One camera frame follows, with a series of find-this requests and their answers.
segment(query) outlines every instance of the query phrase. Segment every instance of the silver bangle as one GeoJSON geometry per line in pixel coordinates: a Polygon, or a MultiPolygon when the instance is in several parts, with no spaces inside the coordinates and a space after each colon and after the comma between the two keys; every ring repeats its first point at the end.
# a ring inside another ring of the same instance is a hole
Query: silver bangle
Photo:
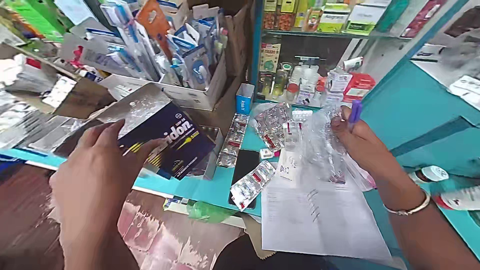
{"type": "Polygon", "coordinates": [[[416,208],[414,208],[414,209],[412,209],[412,210],[393,211],[393,210],[391,210],[391,209],[388,209],[388,208],[385,206],[385,204],[384,204],[384,207],[385,207],[385,209],[387,209],[387,211],[388,211],[389,213],[396,214],[396,215],[399,215],[399,216],[409,216],[409,215],[411,215],[411,214],[414,214],[414,213],[416,213],[416,212],[424,209],[425,207],[427,207],[428,204],[430,203],[430,198],[431,198],[430,194],[429,194],[428,192],[426,192],[423,188],[422,188],[422,191],[423,191],[423,192],[425,193],[425,195],[426,195],[426,198],[425,198],[424,202],[423,202],[422,204],[420,204],[418,207],[416,207],[416,208]]]}

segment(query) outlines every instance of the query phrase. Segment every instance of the red box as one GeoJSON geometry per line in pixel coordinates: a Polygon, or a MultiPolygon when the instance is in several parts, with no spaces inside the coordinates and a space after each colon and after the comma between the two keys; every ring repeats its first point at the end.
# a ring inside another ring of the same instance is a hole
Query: red box
{"type": "Polygon", "coordinates": [[[351,74],[353,77],[345,89],[345,92],[343,92],[343,102],[361,100],[376,85],[375,80],[366,73],[351,74]]]}

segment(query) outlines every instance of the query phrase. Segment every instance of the purple pen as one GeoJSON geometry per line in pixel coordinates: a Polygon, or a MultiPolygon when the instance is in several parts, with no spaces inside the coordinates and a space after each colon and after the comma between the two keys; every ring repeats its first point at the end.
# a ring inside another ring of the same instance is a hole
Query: purple pen
{"type": "Polygon", "coordinates": [[[352,113],[348,118],[348,130],[350,132],[353,131],[353,127],[355,124],[360,121],[360,114],[361,114],[362,104],[360,100],[352,101],[352,113]]]}

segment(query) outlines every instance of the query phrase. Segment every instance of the black smartphone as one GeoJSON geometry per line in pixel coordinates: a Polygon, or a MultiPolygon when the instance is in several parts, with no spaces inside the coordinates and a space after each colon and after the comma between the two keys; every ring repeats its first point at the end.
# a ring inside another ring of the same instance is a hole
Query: black smartphone
{"type": "MultiPolygon", "coordinates": [[[[258,164],[260,164],[260,153],[250,150],[240,150],[237,156],[237,164],[235,165],[235,170],[233,171],[232,184],[235,184],[243,176],[247,175],[249,172],[253,171],[258,164]]],[[[232,193],[228,196],[228,203],[235,205],[232,200],[232,193]]],[[[253,209],[257,204],[257,199],[255,198],[247,208],[253,209]]]]}

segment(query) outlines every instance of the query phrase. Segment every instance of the hand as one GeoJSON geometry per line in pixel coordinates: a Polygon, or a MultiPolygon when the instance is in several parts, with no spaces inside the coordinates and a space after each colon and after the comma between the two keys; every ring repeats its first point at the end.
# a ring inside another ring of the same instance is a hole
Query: hand
{"type": "Polygon", "coordinates": [[[133,182],[150,152],[163,139],[150,140],[122,155],[118,135],[125,120],[88,129],[67,161],[50,178],[60,211],[60,241],[71,244],[117,232],[117,220],[133,182]]]}
{"type": "Polygon", "coordinates": [[[332,119],[332,130],[358,165],[370,174],[379,176],[398,173],[398,169],[403,171],[395,157],[363,120],[356,123],[350,132],[347,119],[351,109],[347,106],[342,106],[341,109],[342,119],[340,117],[332,119]]]}

